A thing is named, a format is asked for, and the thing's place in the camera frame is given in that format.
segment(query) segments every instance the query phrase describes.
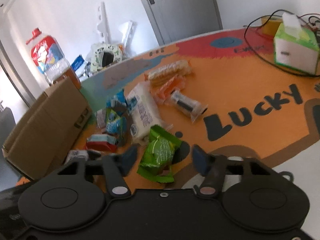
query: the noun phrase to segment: plastic bottle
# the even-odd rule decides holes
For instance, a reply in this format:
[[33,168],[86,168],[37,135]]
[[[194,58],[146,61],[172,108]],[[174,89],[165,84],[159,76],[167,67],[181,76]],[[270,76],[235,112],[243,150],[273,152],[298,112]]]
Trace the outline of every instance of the plastic bottle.
[[32,47],[31,57],[33,62],[38,70],[44,74],[49,84],[55,84],[70,77],[74,85],[78,89],[81,88],[79,78],[53,37],[43,34],[39,28],[36,28],[32,32],[32,38],[26,44],[30,44]]

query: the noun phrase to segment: blue oval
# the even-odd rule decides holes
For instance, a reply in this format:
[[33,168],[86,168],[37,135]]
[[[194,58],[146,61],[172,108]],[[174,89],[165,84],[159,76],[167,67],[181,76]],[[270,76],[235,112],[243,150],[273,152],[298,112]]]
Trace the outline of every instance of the blue oval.
[[226,49],[240,46],[242,43],[243,41],[241,39],[234,37],[225,37],[214,40],[210,45],[218,49]]

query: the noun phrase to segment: table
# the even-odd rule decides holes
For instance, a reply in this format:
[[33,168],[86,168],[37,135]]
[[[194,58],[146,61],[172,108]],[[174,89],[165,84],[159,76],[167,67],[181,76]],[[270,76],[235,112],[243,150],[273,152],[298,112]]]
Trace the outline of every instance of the table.
[[[144,80],[143,73],[186,59],[193,75],[187,76],[185,95],[208,104],[205,118],[190,119],[170,106],[159,106],[162,119],[180,132],[181,162],[172,166],[173,184],[148,181],[136,173],[138,161],[125,178],[136,188],[181,188],[200,184],[202,178],[191,163],[194,144],[206,152],[226,156],[255,157],[276,171],[290,171],[295,184],[311,203],[302,227],[320,238],[320,80],[287,74],[257,58],[243,38],[244,29],[208,33],[138,55],[99,72],[82,83],[82,94],[93,111],[105,107],[106,98],[122,87],[125,93]],[[272,38],[251,29],[247,36],[256,51],[273,60]],[[87,125],[74,148],[97,132],[94,120]],[[97,184],[103,188],[104,181]]]

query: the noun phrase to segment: white tissue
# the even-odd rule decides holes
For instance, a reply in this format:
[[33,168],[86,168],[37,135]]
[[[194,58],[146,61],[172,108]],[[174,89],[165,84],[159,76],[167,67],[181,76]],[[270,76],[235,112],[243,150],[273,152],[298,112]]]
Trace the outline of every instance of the white tissue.
[[300,33],[302,32],[302,27],[297,16],[295,14],[285,12],[282,15],[282,19],[284,23],[284,31],[287,34],[299,39]]

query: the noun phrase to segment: black letter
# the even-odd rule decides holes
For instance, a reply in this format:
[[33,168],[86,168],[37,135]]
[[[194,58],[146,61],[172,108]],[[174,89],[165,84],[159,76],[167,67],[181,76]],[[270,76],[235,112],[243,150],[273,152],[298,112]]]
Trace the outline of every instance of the black letter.
[[271,96],[265,96],[264,99],[268,101],[268,103],[276,110],[281,109],[281,105],[290,103],[290,100],[287,98],[280,99],[281,94],[275,93],[275,98],[272,98]]
[[207,116],[203,120],[205,123],[205,127],[207,128],[208,139],[211,142],[220,139],[232,129],[231,124],[223,127],[221,120],[217,114]]
[[294,98],[294,101],[296,101],[296,104],[297,105],[301,105],[303,103],[303,100],[302,100],[302,97],[300,95],[300,92],[299,92],[299,89],[297,87],[296,84],[292,84],[289,86],[290,90],[291,90],[291,94],[286,92],[286,91],[283,91],[283,93],[287,96],[291,96]]
[[264,105],[264,102],[260,102],[259,104],[256,105],[256,107],[254,108],[254,112],[257,115],[267,115],[270,114],[270,112],[272,111],[272,107],[267,108],[266,110],[262,109],[262,106]]
[[250,114],[250,111],[247,108],[240,108],[240,112],[242,113],[244,120],[241,121],[238,114],[236,112],[230,112],[229,115],[231,117],[231,120],[233,123],[237,126],[246,126],[252,121],[252,115]]

